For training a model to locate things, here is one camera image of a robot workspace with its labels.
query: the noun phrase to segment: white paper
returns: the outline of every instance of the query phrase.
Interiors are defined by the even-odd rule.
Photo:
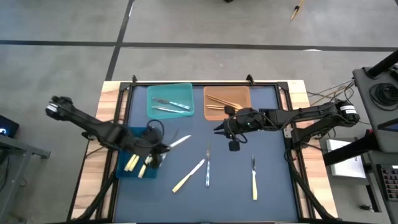
[[[338,140],[326,140],[326,145],[329,151],[339,149],[343,146],[348,145],[350,142],[338,141]],[[344,176],[344,177],[359,177],[366,178],[365,171],[363,169],[361,156],[357,156],[351,159],[347,159],[343,162],[339,162],[331,166],[331,174]]]

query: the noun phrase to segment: black metal frame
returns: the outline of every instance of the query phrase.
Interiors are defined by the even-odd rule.
[[[124,124],[127,124],[128,120],[129,120],[129,113],[130,113],[130,110],[131,110],[132,97],[133,97],[133,94],[134,94],[134,88],[136,86],[164,85],[166,83],[173,84],[173,83],[181,83],[181,82],[138,82],[136,77],[133,76],[133,81],[132,82],[122,82],[122,83],[120,83],[118,102],[116,104],[116,112],[115,112],[115,116],[114,116],[115,122],[119,121],[119,114],[120,114],[121,107],[122,107],[122,98],[123,98],[123,94],[124,94],[124,92],[126,90],[128,90],[128,95],[127,95],[126,110],[125,110],[124,119],[123,119],[123,123]],[[285,98],[286,98],[288,110],[292,110],[293,109],[291,98],[290,98],[289,86],[288,86],[287,82],[255,83],[254,80],[252,79],[252,76],[248,75],[246,81],[242,81],[242,82],[222,82],[222,81],[221,82],[201,82],[201,81],[198,81],[198,82],[193,82],[192,85],[193,86],[242,86],[242,85],[243,86],[271,86],[271,87],[274,87],[275,95],[277,97],[278,107],[280,109],[283,109],[282,100],[281,100],[281,92],[280,92],[280,91],[283,91],[284,95],[285,95]],[[292,125],[293,128],[296,128],[296,125],[294,123],[292,123],[291,125]],[[285,144],[285,150],[291,151],[292,149],[287,144]],[[107,158],[106,158],[106,162],[105,162],[106,166],[104,168],[103,184],[108,179],[110,165],[111,165],[110,161],[112,160],[112,157],[113,157],[113,153],[112,152],[107,154]],[[298,163],[299,163],[299,166],[300,166],[300,175],[301,175],[303,181],[305,182],[305,184],[308,185],[307,173],[306,173],[306,170],[305,170],[304,159],[303,159],[303,155],[302,155],[301,151],[297,151],[297,159],[298,159]],[[292,173],[293,173],[292,163],[289,163],[289,174],[290,174],[290,178],[292,179],[292,190],[294,192],[295,205],[296,205],[296,211],[297,211],[298,220],[300,222],[308,222],[308,221],[312,220],[314,222],[322,223],[323,220],[316,219],[314,206],[311,204],[311,201],[310,201],[310,199],[308,197],[306,197],[306,201],[307,201],[308,214],[310,215],[310,218],[304,218],[303,217],[303,208],[302,208],[302,205],[300,203],[299,187],[297,186],[298,184],[294,180]],[[72,200],[71,207],[70,207],[68,220],[71,219],[72,210],[73,210],[73,206],[75,204],[75,198],[76,198],[76,193],[77,193],[77,190],[78,190],[79,183],[80,183],[80,180],[78,180],[78,183],[76,185],[75,195],[74,195],[74,198]],[[109,210],[108,210],[107,218],[102,218],[103,203],[101,204],[101,206],[99,206],[97,208],[96,220],[98,220],[99,222],[103,222],[103,221],[111,222],[113,220],[114,207],[115,207],[115,204],[116,204],[116,194],[117,194],[117,189],[118,189],[118,180],[116,179],[113,184],[114,185],[113,185],[113,188],[112,188],[112,191],[111,191],[111,200],[110,200],[110,203],[109,203]],[[340,220],[335,220],[335,223],[347,223],[347,222],[340,221]]]

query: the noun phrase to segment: blue tray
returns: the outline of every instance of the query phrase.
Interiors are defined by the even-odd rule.
[[[133,134],[136,136],[141,136],[146,128],[130,128]],[[137,165],[132,171],[124,171],[124,167],[129,162],[130,158],[132,157],[133,153],[129,151],[120,151],[119,152],[119,159],[118,159],[118,167],[116,169],[116,177],[119,179],[123,178],[138,178],[138,173],[141,170],[142,165],[144,165],[145,158],[139,158]],[[145,170],[144,175],[142,178],[156,178],[157,169],[153,169],[147,167]]]
[[[179,108],[171,104],[162,104],[152,99],[158,98],[162,100],[180,103],[189,106],[189,111]],[[161,106],[170,110],[186,111],[185,113],[173,113],[153,109],[152,106]],[[191,83],[157,85],[147,88],[147,115],[152,119],[180,118],[183,116],[192,116],[195,112],[193,105],[193,90]]]

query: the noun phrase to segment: concrete floor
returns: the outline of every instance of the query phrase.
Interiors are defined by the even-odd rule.
[[[0,40],[115,42],[128,0],[1,0]],[[125,42],[206,44],[398,46],[394,0],[308,0],[290,22],[294,0],[136,0]],[[52,95],[66,95],[94,115],[113,47],[0,45],[0,113],[21,124],[18,138],[52,151],[34,159],[14,212],[29,223],[62,222],[72,201],[87,142],[81,130],[46,117]],[[305,80],[321,91],[349,80],[388,52],[122,48],[113,80]],[[351,100],[367,121],[361,99]],[[337,136],[362,136],[357,124]],[[331,179],[340,218],[389,223],[386,213],[357,209],[363,185]]]

